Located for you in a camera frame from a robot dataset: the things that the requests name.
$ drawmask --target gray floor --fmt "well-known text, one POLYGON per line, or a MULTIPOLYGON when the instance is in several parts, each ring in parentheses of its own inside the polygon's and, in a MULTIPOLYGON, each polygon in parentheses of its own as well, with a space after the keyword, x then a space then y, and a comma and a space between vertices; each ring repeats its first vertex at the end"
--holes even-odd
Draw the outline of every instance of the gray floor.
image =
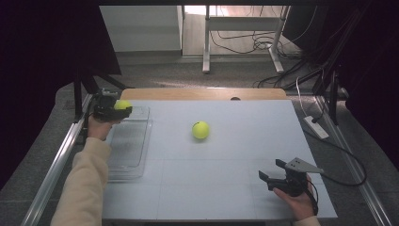
MULTIPOLYGON (((255 57, 212 57, 211 73, 201 72, 201 58, 180 56, 137 56, 135 54, 118 54, 123 76, 115 76, 119 81, 136 88, 251 88, 266 77, 276 75, 268 56, 255 57)), ((284 68, 294 65, 294 60, 283 60, 284 68)), ((307 67, 296 74, 288 76, 283 83, 295 81, 297 76, 308 71, 307 67)), ((98 79, 101 87, 112 88, 111 85, 98 79)), ((307 95, 312 81, 300 85, 302 104, 308 115, 318 116, 320 110, 314 97, 307 95)), ((296 90, 287 91, 292 100, 299 121, 303 123, 304 113, 299 104, 296 90)), ((40 184, 55 158, 56 152, 66 136, 73 119, 73 89, 72 85, 59 90, 56 95, 56 105, 52 115, 44 125, 40 135, 31 147, 20 167, 0 192, 0 220, 1 225, 19 225, 26 214, 40 184)), ((368 181, 381 200, 391 225, 399 225, 399 173, 387 156, 367 134, 367 132, 352 117, 345 108, 344 100, 338 102, 339 127, 348 141, 351 149, 366 165, 368 181)), ((319 121, 326 127, 326 122, 319 121)), ((310 131, 306 124, 303 129, 310 131)), ((319 140, 307 136, 311 151, 319 167, 328 169, 328 174, 351 182, 352 176, 343 160, 342 154, 335 148, 321 143, 319 140)), ((72 150, 55 192, 43 216, 40 225, 48 225, 54 213, 57 197, 61 192, 63 181, 71 168, 74 153, 81 150, 77 143, 72 150)), ((323 225, 377 225, 371 214, 368 203, 364 200, 358 188, 338 186, 325 180, 328 194, 334 204, 338 218, 323 219, 323 225)), ((186 225, 187 223, 145 223, 145 225, 186 225)), ((266 225, 290 225, 286 221, 266 222, 266 225)), ((104 225, 132 225, 129 222, 108 222, 104 225)), ((264 225, 264 222, 242 223, 202 223, 194 225, 264 225)))

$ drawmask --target white tabletop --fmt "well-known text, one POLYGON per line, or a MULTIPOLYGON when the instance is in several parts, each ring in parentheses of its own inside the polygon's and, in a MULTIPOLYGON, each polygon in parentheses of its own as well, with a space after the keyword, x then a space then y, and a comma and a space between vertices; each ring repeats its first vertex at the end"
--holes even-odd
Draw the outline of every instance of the white tabletop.
MULTIPOLYGON (((152 133, 142 177, 109 183, 103 218, 139 220, 268 220, 292 218, 258 170, 285 178, 275 159, 316 165, 289 100, 132 101, 151 110, 152 133), (191 135, 196 121, 210 135, 191 135)), ((319 218, 337 215, 319 174, 319 218)))

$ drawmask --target table leg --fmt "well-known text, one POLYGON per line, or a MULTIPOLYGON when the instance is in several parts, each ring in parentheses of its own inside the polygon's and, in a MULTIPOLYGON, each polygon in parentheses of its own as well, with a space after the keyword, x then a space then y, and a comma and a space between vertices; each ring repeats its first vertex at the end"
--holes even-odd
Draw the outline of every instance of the table leg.
POLYGON ((205 16, 205 43, 203 45, 203 61, 202 61, 202 72, 209 73, 211 64, 211 46, 209 44, 209 5, 206 6, 206 16, 205 16))
POLYGON ((279 25, 277 27, 273 43, 268 46, 269 54, 272 57, 277 73, 284 73, 284 69, 282 68, 281 62, 279 61, 277 46, 279 45, 279 37, 281 36, 282 28, 284 27, 285 20, 287 18, 288 9, 289 7, 286 6, 284 12, 279 17, 279 25))

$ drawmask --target dark curtain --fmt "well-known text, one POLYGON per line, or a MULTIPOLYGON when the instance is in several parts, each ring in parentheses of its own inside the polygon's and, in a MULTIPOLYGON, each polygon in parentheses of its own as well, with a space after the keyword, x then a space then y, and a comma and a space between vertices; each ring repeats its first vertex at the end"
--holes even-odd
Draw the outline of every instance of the dark curtain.
POLYGON ((399 4, 374 0, 340 57, 347 108, 399 169, 399 4))
POLYGON ((87 67, 120 74, 94 1, 0 2, 0 187, 16 169, 55 104, 56 92, 87 67))

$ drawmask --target human hand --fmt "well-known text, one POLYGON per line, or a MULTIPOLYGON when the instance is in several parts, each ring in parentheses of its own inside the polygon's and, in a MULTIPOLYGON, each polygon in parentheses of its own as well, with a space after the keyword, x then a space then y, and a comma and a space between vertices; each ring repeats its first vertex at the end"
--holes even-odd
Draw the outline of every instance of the human hand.
MULTIPOLYGON (((308 181, 311 182, 311 177, 309 175, 307 175, 307 177, 308 181)), ((313 194, 310 182, 308 182, 308 190, 311 194, 313 194)), ((273 188, 273 191, 276 193, 277 196, 279 196, 282 200, 288 203, 294 213, 294 217, 296 220, 302 220, 304 218, 314 216, 311 199, 305 192, 297 197, 291 197, 290 195, 286 194, 278 188, 273 188)))
POLYGON ((120 123, 120 121, 99 121, 93 116, 90 116, 88 117, 88 137, 105 140, 112 125, 116 123, 120 123))

